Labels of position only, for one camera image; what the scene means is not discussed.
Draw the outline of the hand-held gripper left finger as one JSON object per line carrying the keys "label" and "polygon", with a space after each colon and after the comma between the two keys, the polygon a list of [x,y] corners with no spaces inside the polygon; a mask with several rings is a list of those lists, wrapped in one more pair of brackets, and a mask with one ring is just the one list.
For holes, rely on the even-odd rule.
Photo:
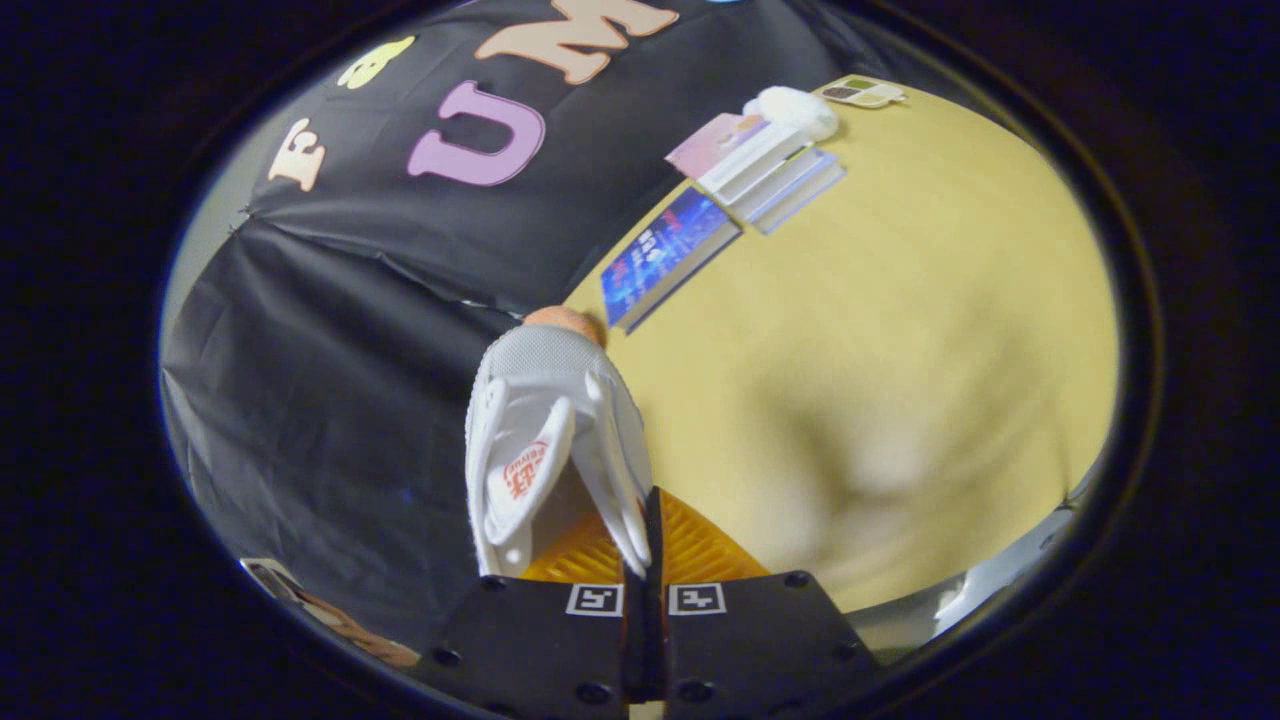
{"label": "hand-held gripper left finger", "polygon": [[428,646],[428,683],[509,719],[626,719],[646,698],[646,580],[600,519],[518,575],[476,580]]}

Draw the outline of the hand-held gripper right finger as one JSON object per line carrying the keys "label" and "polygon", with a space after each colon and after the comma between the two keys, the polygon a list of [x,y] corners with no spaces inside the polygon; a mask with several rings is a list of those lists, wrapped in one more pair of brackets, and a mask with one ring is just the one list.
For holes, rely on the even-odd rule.
{"label": "hand-held gripper right finger", "polygon": [[823,719],[884,675],[813,573],[765,569],[666,489],[648,532],[667,719]]}

